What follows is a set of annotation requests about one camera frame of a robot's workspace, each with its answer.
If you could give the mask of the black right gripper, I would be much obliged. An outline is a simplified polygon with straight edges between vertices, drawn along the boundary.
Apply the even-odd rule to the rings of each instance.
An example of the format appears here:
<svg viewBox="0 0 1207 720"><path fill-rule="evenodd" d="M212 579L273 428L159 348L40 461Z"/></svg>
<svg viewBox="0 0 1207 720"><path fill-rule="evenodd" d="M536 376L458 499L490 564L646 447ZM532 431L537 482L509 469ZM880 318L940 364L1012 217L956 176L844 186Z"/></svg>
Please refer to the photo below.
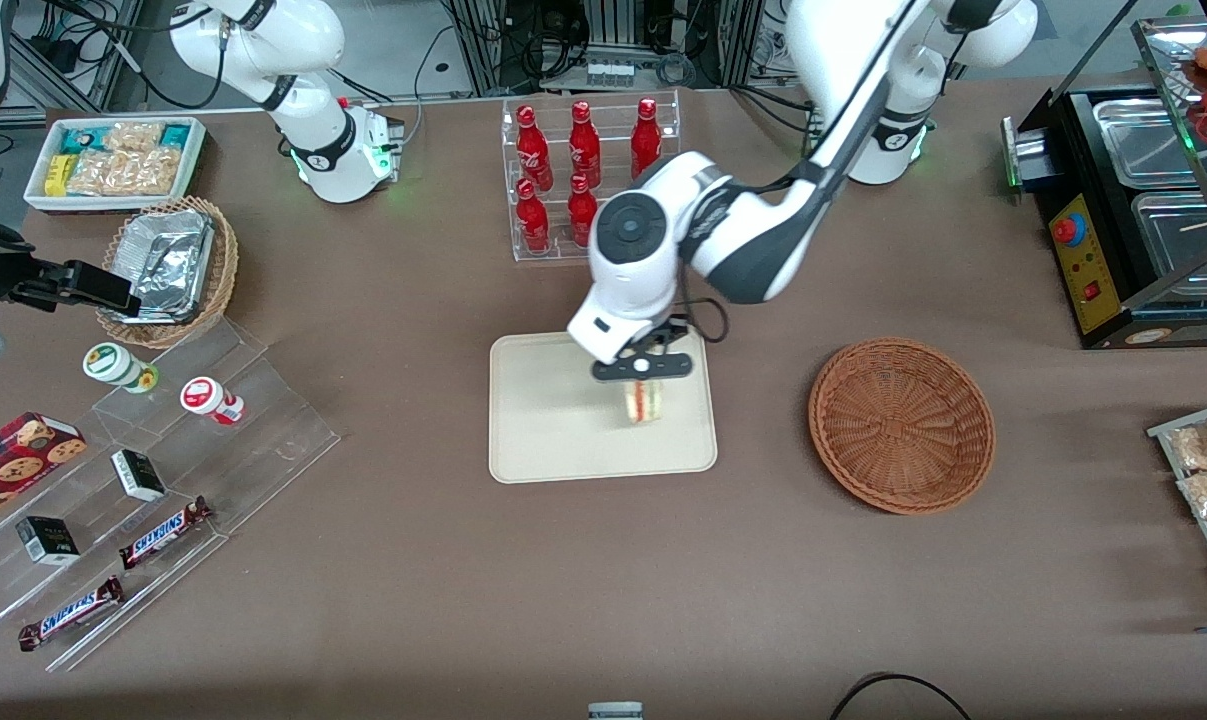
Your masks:
<svg viewBox="0 0 1207 720"><path fill-rule="evenodd" d="M140 314L132 282L84 261L42 261L35 246L0 224L0 302L54 314L62 305L86 305L123 316Z"/></svg>

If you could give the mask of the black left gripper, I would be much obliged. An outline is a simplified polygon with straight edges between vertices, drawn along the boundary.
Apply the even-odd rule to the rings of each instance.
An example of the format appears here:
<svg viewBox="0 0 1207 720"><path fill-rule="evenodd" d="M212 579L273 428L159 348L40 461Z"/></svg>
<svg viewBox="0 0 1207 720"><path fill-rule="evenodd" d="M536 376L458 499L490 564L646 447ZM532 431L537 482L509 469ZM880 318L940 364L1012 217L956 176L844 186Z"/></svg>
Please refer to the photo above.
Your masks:
<svg viewBox="0 0 1207 720"><path fill-rule="evenodd" d="M693 373L690 355L671 352L672 343L687 336L690 323L687 320L666 320L639 340L626 343L612 364L591 364L591 377L600 384L630 381L663 381L663 379L687 377Z"/></svg>

